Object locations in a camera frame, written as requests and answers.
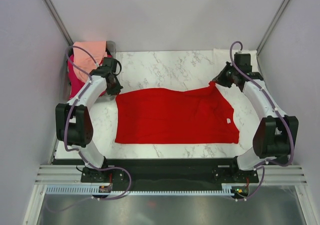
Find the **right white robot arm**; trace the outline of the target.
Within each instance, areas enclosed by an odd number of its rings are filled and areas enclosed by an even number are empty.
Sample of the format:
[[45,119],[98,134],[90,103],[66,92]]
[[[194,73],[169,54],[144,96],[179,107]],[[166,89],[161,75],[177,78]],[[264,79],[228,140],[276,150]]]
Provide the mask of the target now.
[[226,88],[236,85],[249,99],[260,120],[252,147],[237,156],[237,164],[229,169],[230,178],[240,182],[247,176],[248,170],[267,164],[289,166],[293,160],[299,121],[276,104],[262,75],[253,71],[251,55],[240,52],[231,54],[230,61],[213,82]]

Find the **red t shirt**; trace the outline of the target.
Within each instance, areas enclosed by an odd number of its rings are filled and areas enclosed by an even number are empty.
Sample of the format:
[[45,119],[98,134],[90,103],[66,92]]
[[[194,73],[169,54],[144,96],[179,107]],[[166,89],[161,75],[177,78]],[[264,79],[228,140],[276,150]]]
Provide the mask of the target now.
[[146,88],[116,97],[118,144],[237,144],[234,109],[211,81],[188,91]]

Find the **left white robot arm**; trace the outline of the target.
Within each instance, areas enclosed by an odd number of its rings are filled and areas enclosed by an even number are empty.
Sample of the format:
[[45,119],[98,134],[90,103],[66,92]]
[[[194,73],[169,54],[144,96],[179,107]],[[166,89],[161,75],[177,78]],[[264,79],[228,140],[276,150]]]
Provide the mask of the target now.
[[86,83],[77,94],[55,108],[57,139],[64,143],[66,152],[78,153],[86,167],[93,169],[92,176],[99,182],[109,178],[110,170],[104,166],[106,158],[93,141],[90,110],[101,94],[119,95],[123,89],[118,80],[121,71],[122,65],[117,59],[105,57],[102,65],[88,74]]

